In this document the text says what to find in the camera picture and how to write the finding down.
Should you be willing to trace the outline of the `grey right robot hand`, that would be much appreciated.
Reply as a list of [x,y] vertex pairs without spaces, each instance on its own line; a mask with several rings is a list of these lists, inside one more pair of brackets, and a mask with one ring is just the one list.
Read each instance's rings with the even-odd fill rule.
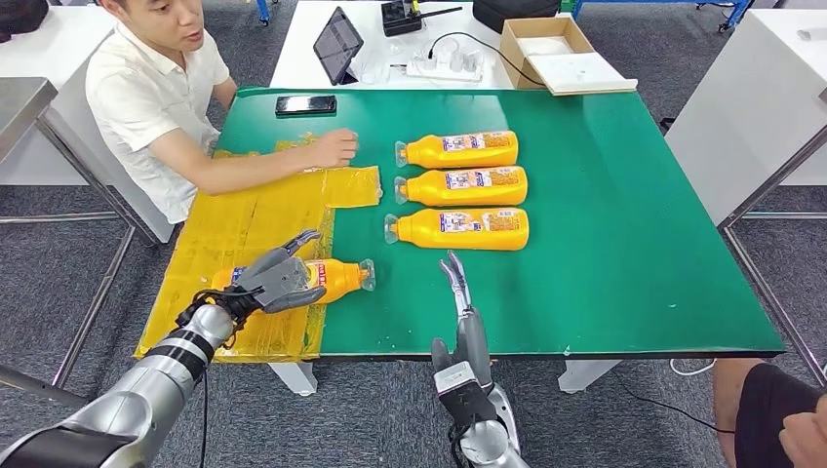
[[434,338],[431,343],[434,369],[442,371],[454,364],[467,361],[483,391],[488,394],[494,385],[491,356],[483,318],[472,304],[464,267],[452,250],[448,250],[448,260],[440,259],[439,264],[447,275],[453,292],[457,315],[456,347],[453,353],[450,353],[442,338]]

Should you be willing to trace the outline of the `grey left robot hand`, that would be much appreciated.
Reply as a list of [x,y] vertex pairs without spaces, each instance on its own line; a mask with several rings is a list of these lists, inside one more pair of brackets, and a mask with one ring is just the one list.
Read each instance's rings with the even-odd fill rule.
[[240,321],[257,310],[278,313],[321,299],[327,289],[310,285],[308,268],[295,256],[302,246],[320,237],[318,230],[306,229],[260,256],[232,282],[233,293],[224,308]]

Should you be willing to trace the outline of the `person's hand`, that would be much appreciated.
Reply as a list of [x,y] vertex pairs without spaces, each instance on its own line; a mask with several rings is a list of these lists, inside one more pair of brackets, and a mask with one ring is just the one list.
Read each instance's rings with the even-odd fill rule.
[[358,136],[339,129],[320,136],[308,149],[308,164],[312,169],[348,166],[359,148]]

